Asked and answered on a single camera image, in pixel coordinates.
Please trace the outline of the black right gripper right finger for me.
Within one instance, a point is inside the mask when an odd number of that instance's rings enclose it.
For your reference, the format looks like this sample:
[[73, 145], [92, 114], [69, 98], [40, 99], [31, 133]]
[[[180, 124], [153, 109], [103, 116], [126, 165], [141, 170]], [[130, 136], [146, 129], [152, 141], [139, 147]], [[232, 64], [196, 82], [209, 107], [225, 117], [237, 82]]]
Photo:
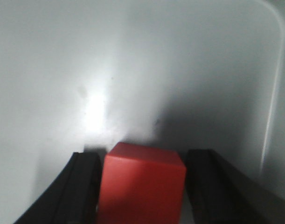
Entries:
[[285, 200], [212, 149], [190, 149], [186, 190], [196, 224], [285, 224]]

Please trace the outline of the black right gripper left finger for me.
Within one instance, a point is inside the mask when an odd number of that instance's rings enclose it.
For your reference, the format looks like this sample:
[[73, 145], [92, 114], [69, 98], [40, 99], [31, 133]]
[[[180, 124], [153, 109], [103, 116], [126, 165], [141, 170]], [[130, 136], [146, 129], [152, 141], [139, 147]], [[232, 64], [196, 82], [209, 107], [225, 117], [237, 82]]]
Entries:
[[94, 224], [102, 165], [95, 152], [73, 153], [17, 224]]

